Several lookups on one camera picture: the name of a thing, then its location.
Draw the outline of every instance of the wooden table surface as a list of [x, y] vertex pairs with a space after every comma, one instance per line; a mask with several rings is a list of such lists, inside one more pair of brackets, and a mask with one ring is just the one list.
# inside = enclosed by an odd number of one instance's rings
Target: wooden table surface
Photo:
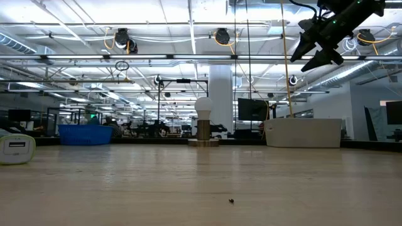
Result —
[[38, 147], [29, 164], [0, 166], [0, 225], [400, 226], [402, 154]]

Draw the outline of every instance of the ceiling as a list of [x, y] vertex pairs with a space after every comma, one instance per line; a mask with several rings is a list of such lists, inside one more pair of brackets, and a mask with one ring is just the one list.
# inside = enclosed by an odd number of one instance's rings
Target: ceiling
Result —
[[[104, 37], [108, 37], [108, 45], [112, 45], [112, 34], [118, 28], [128, 28], [129, 35], [132, 36], [139, 48], [139, 54], [207, 54], [207, 55], [231, 55], [228, 46], [217, 45], [213, 35], [217, 28], [227, 28], [230, 34], [239, 34], [236, 43], [236, 54], [238, 55], [284, 55], [284, 40], [281, 39], [281, 29], [279, 33], [275, 31], [278, 27], [275, 21], [281, 19], [279, 9], [265, 9], [262, 1], [258, 7], [249, 9], [249, 29], [247, 28], [247, 14], [243, 8], [239, 8], [236, 13], [236, 29], [234, 26], [235, 16], [231, 9], [226, 8], [226, 0], [44, 0], [46, 9], [55, 15], [80, 38], [85, 39], [89, 45], [83, 44], [71, 32], [58, 24], [58, 21], [50, 14], [44, 12], [31, 0], [2, 1], [0, 8], [0, 31], [11, 35], [28, 46], [47, 46], [56, 54], [124, 54], [121, 49], [114, 47], [108, 50], [104, 44]], [[285, 19], [287, 25], [286, 33], [286, 52], [292, 54], [295, 45], [298, 43], [299, 33], [302, 30], [297, 23], [301, 19], [311, 18], [311, 10], [294, 6], [286, 2]], [[193, 20], [192, 26], [189, 23], [190, 17]], [[399, 23], [402, 18], [402, 10], [387, 9], [385, 15], [372, 15], [355, 30], [370, 29], [376, 38], [386, 38], [389, 36], [390, 29], [387, 27], [393, 23]], [[395, 30], [394, 37], [400, 33], [400, 27]], [[342, 41], [337, 51], [346, 55], [372, 55], [374, 54], [371, 46], [357, 46], [352, 51], [347, 51]], [[378, 44], [378, 48], [387, 45], [389, 42]], [[0, 46], [0, 54], [20, 54], [6, 46]], [[151, 90], [153, 79], [160, 75], [165, 79], [191, 78], [207, 80], [209, 76], [210, 62], [199, 61], [194, 64], [192, 61], [180, 61], [176, 65], [165, 67], [149, 67], [146, 60], [132, 61], [145, 65], [131, 67], [126, 73], [122, 73], [120, 79], [127, 76], [135, 82], [131, 83], [105, 83], [103, 89], [119, 90]], [[169, 63], [168, 60], [153, 61], [154, 63]], [[19, 67], [24, 67], [22, 61], [14, 61]], [[316, 70], [302, 73], [300, 69], [305, 62], [295, 62], [288, 65], [290, 75], [296, 75], [303, 79], [303, 83], [312, 83], [329, 72], [339, 68], [337, 65], [327, 65]], [[232, 71], [235, 65], [231, 62]], [[25, 69], [44, 76], [45, 67], [25, 67]], [[49, 73], [55, 73], [52, 79], [63, 80], [76, 77], [79, 80], [102, 80], [110, 79], [111, 73], [107, 67], [49, 67]], [[275, 63], [252, 62], [251, 68], [247, 63], [242, 62], [236, 65], [238, 77], [242, 77], [242, 87], [238, 90], [248, 90], [247, 78], [243, 76], [241, 69], [247, 76], [252, 76], [251, 82], [258, 90], [283, 90], [286, 87], [285, 63], [277, 61]], [[62, 84], [65, 89], [77, 89], [67, 83]], [[200, 86], [192, 84], [172, 83], [169, 89], [189, 90], [186, 94], [172, 94], [167, 99], [193, 99], [203, 96], [203, 93], [194, 94], [193, 90], [202, 90]], [[120, 94], [121, 97], [129, 102], [155, 103], [151, 101], [151, 96], [145, 94]], [[237, 97], [248, 94], [237, 94]]]

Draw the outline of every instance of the white light bulb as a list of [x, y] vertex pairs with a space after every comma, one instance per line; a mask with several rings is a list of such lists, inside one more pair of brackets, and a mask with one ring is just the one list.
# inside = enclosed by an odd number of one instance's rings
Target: white light bulb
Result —
[[195, 110], [198, 114], [198, 119], [209, 120], [209, 115], [212, 110], [212, 100], [208, 97], [201, 97], [195, 102]]

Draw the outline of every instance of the white column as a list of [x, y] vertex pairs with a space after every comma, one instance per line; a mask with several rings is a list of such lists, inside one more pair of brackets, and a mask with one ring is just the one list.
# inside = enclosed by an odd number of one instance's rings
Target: white column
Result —
[[212, 100], [211, 124], [222, 124], [233, 134], [233, 89], [230, 65], [209, 67], [209, 98]]

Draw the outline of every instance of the blue tub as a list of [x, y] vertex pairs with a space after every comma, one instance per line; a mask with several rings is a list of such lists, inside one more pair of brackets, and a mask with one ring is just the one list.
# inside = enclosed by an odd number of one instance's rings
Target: blue tub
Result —
[[58, 125], [62, 145], [101, 145], [111, 142], [113, 127], [98, 125]]

